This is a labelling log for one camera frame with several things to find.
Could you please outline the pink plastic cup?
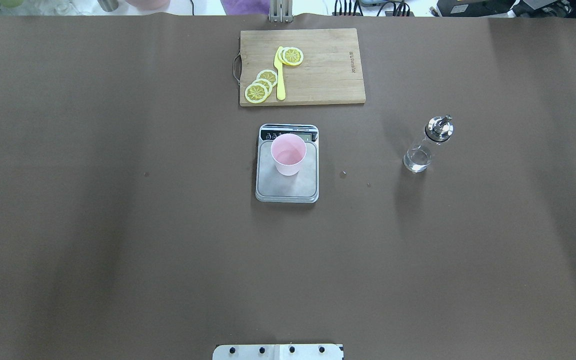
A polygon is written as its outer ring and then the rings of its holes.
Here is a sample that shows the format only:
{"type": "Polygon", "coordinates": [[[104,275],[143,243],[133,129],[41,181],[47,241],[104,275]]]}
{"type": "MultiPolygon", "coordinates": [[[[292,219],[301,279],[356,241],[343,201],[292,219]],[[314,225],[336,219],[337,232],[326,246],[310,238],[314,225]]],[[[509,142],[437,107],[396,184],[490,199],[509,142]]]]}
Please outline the pink plastic cup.
{"type": "Polygon", "coordinates": [[[270,144],[270,155],[276,170],[283,176],[297,174],[302,168],[306,154],[306,142],[293,133],[281,134],[270,144]]]}

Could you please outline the glass sauce bottle metal cap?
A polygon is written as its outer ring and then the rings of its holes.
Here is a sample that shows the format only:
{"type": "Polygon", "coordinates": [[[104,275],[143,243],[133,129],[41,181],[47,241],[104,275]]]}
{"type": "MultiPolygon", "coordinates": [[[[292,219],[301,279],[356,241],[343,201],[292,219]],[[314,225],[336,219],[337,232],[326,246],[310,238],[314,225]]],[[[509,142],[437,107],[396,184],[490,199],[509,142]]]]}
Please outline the glass sauce bottle metal cap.
{"type": "Polygon", "coordinates": [[[403,164],[412,173],[425,171],[437,153],[439,146],[447,142],[454,133],[453,117],[450,114],[432,117],[403,156],[403,164]]]}

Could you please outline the digital kitchen scale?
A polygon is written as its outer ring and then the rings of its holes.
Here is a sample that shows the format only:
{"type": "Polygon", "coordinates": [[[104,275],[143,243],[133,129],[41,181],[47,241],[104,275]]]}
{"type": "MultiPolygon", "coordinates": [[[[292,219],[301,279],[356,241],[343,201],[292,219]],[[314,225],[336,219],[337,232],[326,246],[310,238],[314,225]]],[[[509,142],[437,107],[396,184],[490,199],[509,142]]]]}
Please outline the digital kitchen scale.
{"type": "Polygon", "coordinates": [[[258,201],[313,204],[318,200],[319,137],[312,124],[260,126],[254,185],[258,201]]]}

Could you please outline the lemon slice middle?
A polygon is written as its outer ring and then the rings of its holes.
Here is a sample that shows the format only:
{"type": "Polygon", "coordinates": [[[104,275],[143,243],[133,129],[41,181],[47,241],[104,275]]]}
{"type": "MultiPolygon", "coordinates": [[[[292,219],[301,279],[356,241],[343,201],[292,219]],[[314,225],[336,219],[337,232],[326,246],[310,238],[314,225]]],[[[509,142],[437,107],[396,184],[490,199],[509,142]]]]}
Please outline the lemon slice middle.
{"type": "Polygon", "coordinates": [[[273,82],[268,80],[268,79],[264,79],[264,78],[256,79],[256,80],[254,80],[253,83],[262,85],[266,89],[267,93],[270,93],[272,91],[272,89],[274,89],[273,82]]]}

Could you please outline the lemon slice lower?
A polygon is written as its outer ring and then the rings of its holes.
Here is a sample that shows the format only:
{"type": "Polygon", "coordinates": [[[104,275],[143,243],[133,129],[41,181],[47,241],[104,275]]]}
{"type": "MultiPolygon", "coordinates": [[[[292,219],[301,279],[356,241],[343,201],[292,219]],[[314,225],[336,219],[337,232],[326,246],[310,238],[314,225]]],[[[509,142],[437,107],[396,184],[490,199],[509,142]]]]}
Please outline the lemon slice lower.
{"type": "Polygon", "coordinates": [[[263,79],[271,83],[274,87],[278,83],[278,73],[272,69],[263,69],[259,71],[258,75],[256,76],[257,80],[263,79]]]}

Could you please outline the yellow plastic knife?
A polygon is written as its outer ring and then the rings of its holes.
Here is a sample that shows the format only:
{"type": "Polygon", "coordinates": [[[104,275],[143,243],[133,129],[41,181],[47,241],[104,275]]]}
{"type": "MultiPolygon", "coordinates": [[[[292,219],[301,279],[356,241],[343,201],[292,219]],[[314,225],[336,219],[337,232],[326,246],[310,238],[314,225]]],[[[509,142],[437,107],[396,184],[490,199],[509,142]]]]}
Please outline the yellow plastic knife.
{"type": "Polygon", "coordinates": [[[274,59],[273,59],[273,66],[276,69],[277,73],[277,83],[276,83],[276,98],[278,101],[284,101],[286,99],[286,89],[285,89],[285,82],[284,82],[284,73],[283,73],[283,66],[284,63],[281,60],[281,54],[284,47],[279,46],[275,52],[274,59]]]}

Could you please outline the bamboo cutting board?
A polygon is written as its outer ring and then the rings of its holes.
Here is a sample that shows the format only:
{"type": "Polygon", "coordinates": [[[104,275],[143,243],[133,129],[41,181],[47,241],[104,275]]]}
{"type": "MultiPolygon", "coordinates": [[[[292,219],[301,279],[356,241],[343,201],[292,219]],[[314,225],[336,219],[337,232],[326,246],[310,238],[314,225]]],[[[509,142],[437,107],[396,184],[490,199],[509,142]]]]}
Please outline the bamboo cutting board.
{"type": "Polygon", "coordinates": [[[286,96],[272,93],[262,107],[364,104],[366,90],[361,49],[355,28],[242,30],[240,32],[242,71],[239,104],[251,106],[245,89],[263,69],[274,68],[279,47],[295,47],[304,60],[297,66],[283,66],[286,96]]]}

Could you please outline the lemon slice behind front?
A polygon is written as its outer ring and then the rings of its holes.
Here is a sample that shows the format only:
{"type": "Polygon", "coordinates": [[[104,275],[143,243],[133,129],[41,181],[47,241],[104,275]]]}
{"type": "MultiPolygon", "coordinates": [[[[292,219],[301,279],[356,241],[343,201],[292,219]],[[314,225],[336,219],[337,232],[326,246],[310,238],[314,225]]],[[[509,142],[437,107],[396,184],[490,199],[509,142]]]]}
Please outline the lemon slice behind front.
{"type": "Polygon", "coordinates": [[[277,48],[276,54],[275,54],[275,58],[276,61],[279,61],[281,64],[285,64],[285,59],[283,58],[283,53],[284,53],[284,47],[279,46],[277,48]]]}

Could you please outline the purple cloth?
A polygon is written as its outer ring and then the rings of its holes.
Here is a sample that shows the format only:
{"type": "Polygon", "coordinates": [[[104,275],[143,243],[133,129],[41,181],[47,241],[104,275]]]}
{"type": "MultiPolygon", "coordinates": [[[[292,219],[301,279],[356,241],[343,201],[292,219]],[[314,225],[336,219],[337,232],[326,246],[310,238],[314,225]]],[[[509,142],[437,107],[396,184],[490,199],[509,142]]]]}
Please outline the purple cloth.
{"type": "Polygon", "coordinates": [[[221,0],[227,16],[267,15],[270,11],[269,0],[221,0]]]}

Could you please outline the steel tumbler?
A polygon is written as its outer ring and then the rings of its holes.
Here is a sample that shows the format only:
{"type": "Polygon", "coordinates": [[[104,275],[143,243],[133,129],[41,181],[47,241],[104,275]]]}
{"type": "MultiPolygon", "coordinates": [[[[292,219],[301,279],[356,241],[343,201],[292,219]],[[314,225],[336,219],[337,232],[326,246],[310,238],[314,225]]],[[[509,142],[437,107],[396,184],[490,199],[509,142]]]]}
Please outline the steel tumbler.
{"type": "Polygon", "coordinates": [[[97,0],[99,7],[107,13],[112,13],[119,8],[118,0],[97,0]]]}

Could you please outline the aluminium frame post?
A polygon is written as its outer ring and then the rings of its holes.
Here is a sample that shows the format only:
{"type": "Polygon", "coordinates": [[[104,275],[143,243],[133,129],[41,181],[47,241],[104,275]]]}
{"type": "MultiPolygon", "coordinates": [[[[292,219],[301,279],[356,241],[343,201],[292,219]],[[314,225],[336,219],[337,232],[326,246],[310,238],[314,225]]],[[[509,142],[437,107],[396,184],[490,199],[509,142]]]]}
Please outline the aluminium frame post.
{"type": "Polygon", "coordinates": [[[269,22],[270,23],[292,23],[293,1],[292,0],[270,0],[269,1],[269,22]]]}

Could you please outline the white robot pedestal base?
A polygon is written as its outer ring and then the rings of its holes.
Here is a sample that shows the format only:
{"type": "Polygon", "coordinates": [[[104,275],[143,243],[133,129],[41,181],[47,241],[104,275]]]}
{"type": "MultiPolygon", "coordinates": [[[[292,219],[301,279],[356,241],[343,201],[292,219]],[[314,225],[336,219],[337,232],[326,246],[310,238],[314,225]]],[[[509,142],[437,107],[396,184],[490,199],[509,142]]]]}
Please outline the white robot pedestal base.
{"type": "Polygon", "coordinates": [[[342,344],[222,344],[215,347],[213,360],[343,360],[342,344]]]}

